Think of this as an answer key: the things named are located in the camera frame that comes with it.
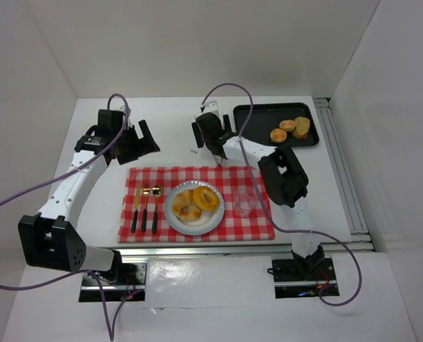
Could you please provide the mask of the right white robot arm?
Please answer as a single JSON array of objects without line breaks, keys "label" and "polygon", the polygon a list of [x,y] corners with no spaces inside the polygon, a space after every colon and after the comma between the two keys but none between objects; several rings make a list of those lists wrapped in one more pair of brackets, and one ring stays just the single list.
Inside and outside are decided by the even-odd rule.
[{"label": "right white robot arm", "polygon": [[199,115],[191,124],[197,146],[225,160],[241,161],[258,170],[272,202],[280,207],[291,233],[293,266],[301,276],[311,274],[324,259],[307,209],[308,177],[290,147],[262,145],[238,136],[215,113]]}]

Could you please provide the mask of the silver metal tongs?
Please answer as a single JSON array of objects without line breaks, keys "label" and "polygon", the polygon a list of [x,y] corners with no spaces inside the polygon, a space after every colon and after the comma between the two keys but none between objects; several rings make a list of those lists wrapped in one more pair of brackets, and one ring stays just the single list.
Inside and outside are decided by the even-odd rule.
[{"label": "silver metal tongs", "polygon": [[222,149],[221,147],[213,147],[211,149],[211,153],[213,156],[213,159],[215,161],[215,164],[218,167],[222,167],[225,165],[225,161],[227,160],[227,156],[225,154],[224,149]]}]

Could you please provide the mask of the large brown bagel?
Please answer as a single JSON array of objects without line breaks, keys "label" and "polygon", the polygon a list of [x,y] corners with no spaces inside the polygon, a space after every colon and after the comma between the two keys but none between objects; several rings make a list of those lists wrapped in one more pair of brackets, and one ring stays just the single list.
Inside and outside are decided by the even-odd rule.
[{"label": "large brown bagel", "polygon": [[173,214],[182,221],[192,222],[199,220],[202,214],[201,209],[195,204],[193,200],[193,191],[185,190],[178,193],[173,198],[172,203]]}]

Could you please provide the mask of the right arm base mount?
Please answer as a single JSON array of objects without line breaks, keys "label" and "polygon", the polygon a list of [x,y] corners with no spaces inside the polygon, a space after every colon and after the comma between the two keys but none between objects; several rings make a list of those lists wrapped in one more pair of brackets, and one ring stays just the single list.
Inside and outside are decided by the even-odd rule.
[{"label": "right arm base mount", "polygon": [[276,299],[318,297],[320,290],[324,297],[340,295],[331,258],[307,275],[300,274],[292,259],[273,259],[267,273],[273,278]]}]

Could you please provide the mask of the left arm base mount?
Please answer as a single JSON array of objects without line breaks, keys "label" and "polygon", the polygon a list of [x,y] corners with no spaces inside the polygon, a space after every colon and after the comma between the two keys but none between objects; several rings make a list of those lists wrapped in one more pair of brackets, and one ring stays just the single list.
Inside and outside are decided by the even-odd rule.
[{"label": "left arm base mount", "polygon": [[[108,302],[119,301],[145,301],[147,262],[137,261],[125,264],[123,272],[118,276],[109,276],[102,271],[96,271],[105,300]],[[101,303],[101,294],[98,282],[90,275],[82,277],[78,301],[81,303]]]}]

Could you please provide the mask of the glazed ring donut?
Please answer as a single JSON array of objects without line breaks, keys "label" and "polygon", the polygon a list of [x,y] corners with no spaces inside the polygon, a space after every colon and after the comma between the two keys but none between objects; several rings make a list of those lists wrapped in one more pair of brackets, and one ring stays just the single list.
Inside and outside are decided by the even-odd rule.
[{"label": "glazed ring donut", "polygon": [[220,199],[217,194],[207,186],[199,186],[193,190],[193,201],[197,207],[203,211],[215,211]]}]

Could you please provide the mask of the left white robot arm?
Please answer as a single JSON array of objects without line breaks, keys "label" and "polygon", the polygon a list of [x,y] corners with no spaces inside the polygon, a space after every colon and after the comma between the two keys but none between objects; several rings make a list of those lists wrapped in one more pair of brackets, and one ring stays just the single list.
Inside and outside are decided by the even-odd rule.
[{"label": "left white robot arm", "polygon": [[147,122],[141,120],[138,124],[141,136],[126,122],[123,112],[98,112],[97,124],[76,143],[70,175],[59,182],[35,215],[24,215],[18,223],[29,266],[69,272],[99,271],[109,278],[123,273],[120,252],[87,245],[76,228],[88,196],[112,160],[123,165],[160,150]]}]

